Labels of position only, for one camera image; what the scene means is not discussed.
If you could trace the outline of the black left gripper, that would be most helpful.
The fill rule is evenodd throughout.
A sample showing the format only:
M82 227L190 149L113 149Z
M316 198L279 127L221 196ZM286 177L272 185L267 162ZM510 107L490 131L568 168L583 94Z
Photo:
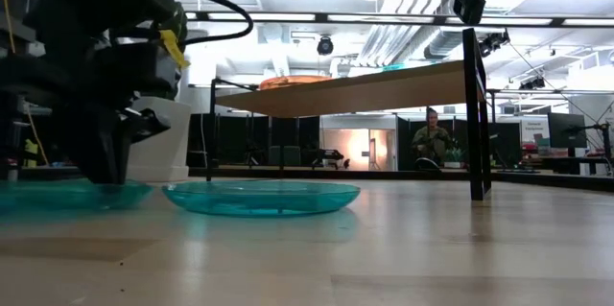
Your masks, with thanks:
M1 58L1 90L58 109L86 106L116 112L140 96L177 92L185 66L185 30L180 27L122 27L91 31L78 23L43 22L35 29L40 56L10 53ZM95 184L124 184L130 143L171 128L150 108L67 116L66 153Z

